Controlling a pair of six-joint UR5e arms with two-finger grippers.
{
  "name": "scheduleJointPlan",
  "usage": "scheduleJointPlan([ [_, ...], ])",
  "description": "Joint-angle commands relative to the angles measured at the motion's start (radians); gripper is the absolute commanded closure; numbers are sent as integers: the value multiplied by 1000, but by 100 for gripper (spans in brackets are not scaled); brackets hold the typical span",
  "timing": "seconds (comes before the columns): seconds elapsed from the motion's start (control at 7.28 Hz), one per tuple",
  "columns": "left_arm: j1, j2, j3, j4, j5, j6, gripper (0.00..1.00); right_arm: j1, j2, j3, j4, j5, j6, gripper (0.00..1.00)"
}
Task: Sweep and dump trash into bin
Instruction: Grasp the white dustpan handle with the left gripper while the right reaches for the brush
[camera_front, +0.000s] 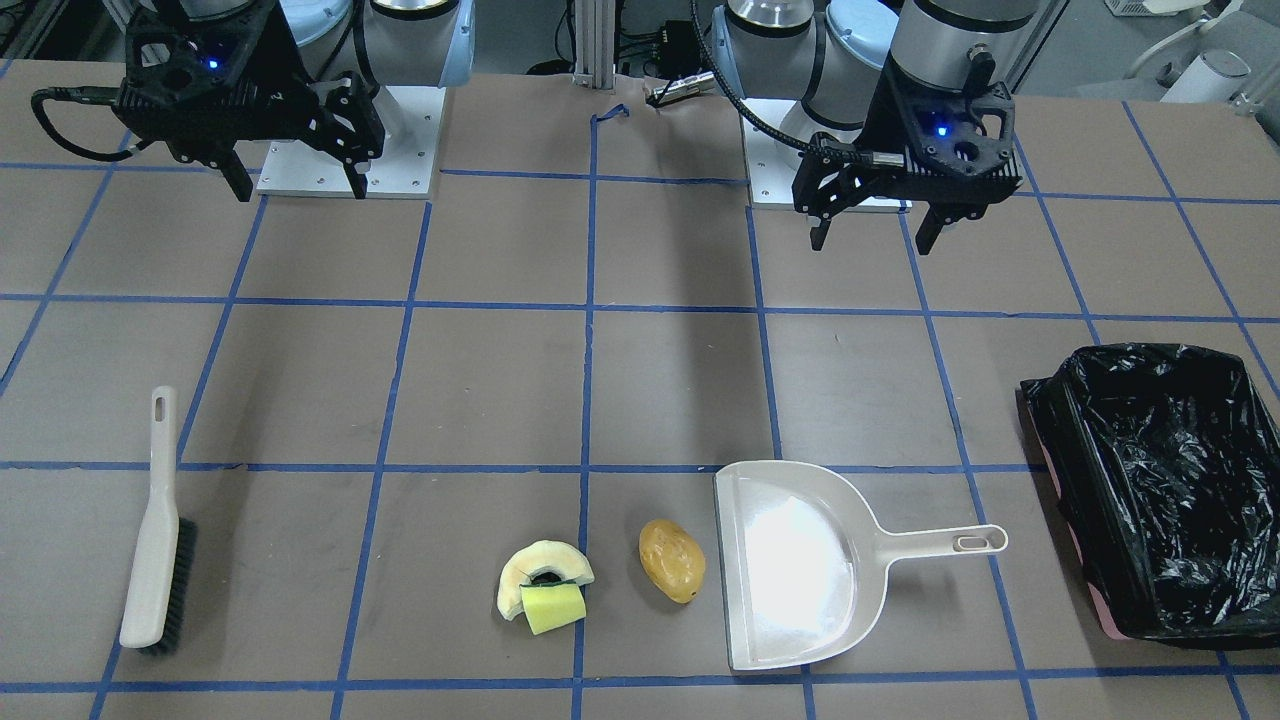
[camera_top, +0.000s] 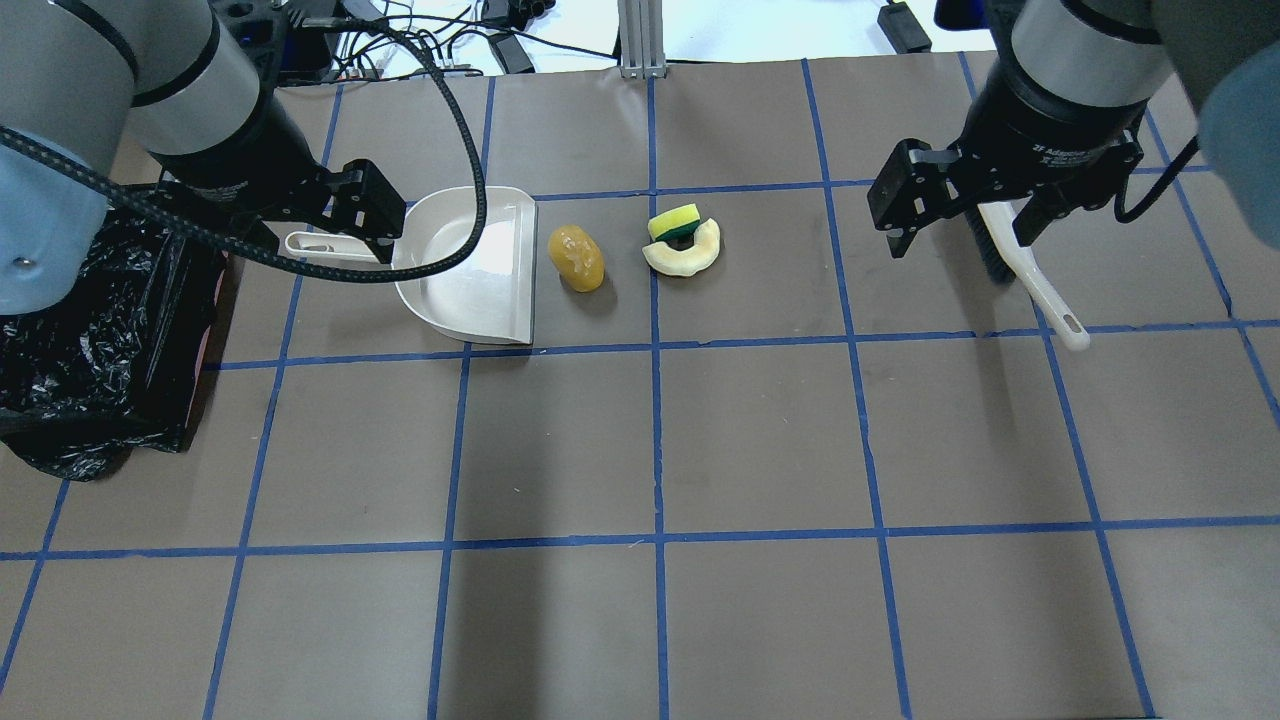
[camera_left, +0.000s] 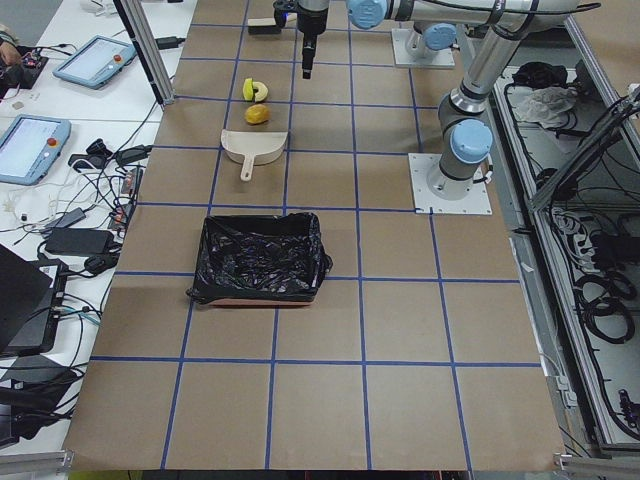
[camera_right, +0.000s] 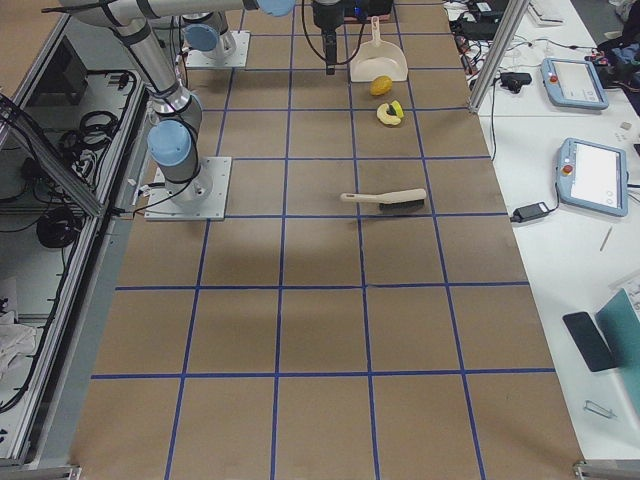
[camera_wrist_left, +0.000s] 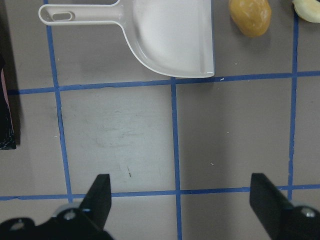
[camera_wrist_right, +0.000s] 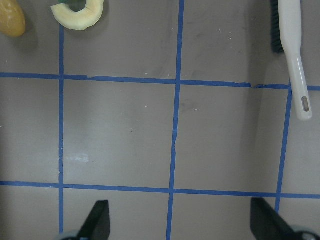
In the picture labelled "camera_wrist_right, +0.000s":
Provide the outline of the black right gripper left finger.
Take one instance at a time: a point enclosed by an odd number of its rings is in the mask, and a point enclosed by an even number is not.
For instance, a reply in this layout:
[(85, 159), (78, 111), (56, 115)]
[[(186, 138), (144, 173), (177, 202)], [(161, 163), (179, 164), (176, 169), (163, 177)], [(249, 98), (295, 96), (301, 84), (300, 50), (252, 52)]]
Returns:
[(76, 235), (76, 240), (108, 240), (111, 233), (108, 200), (98, 200)]

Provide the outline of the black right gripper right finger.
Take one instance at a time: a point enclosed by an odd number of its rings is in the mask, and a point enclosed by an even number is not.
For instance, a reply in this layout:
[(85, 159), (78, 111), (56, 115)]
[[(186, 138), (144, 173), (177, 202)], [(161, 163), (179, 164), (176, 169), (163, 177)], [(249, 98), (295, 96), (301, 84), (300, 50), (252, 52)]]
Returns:
[(250, 230), (256, 240), (302, 240), (264, 198), (253, 197), (250, 202)]

